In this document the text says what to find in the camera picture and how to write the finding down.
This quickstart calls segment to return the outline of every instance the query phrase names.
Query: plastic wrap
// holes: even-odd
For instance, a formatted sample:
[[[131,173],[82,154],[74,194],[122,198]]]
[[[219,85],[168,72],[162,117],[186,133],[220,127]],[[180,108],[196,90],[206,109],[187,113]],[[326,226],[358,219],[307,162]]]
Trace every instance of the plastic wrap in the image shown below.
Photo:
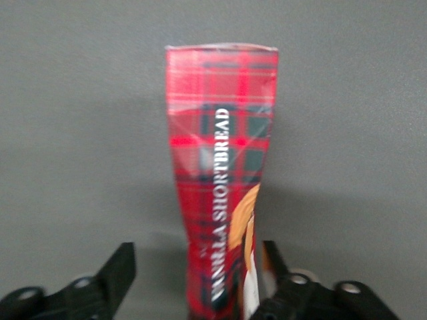
[[[270,142],[278,51],[230,43],[166,50],[190,318],[248,319],[259,304],[254,205]]]

